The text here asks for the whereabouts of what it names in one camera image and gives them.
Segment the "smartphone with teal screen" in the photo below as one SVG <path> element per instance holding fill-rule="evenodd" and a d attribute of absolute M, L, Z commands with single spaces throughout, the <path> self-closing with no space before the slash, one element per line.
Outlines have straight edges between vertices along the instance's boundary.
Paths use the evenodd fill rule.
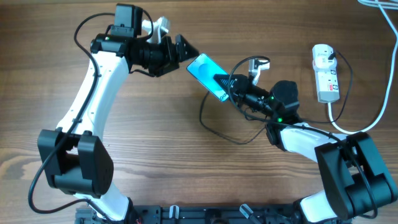
<path fill-rule="evenodd" d="M 200 54 L 187 66 L 187 71 L 221 102 L 229 98 L 227 92 L 214 79 L 215 75 L 227 75 L 228 73 L 207 54 Z"/>

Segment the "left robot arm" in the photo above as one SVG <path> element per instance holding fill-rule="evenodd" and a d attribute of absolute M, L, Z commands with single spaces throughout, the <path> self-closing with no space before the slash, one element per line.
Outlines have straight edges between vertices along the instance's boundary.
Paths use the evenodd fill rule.
<path fill-rule="evenodd" d="M 153 21 L 143 8 L 118 4 L 114 22 L 86 49 L 90 62 L 67 114 L 53 130 L 40 132 L 37 147 L 51 188 L 87 203 L 100 223 L 142 223 L 142 215 L 113 183 L 114 164 L 103 145 L 116 95 L 132 73 L 160 77 L 198 56 L 182 35 L 168 35 L 169 21 Z"/>

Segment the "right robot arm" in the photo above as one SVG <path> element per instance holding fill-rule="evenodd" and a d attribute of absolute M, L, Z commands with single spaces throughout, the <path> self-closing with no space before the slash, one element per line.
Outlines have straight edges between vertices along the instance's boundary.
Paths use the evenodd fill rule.
<path fill-rule="evenodd" d="M 303 122 L 295 82 L 282 80 L 267 91 L 245 75 L 217 74 L 212 81 L 224 100 L 264 114 L 272 145 L 318 164 L 323 190 L 294 203 L 292 223 L 342 223 L 369 212 L 375 218 L 379 207 L 397 201 L 396 183 L 370 135 L 333 134 Z"/>

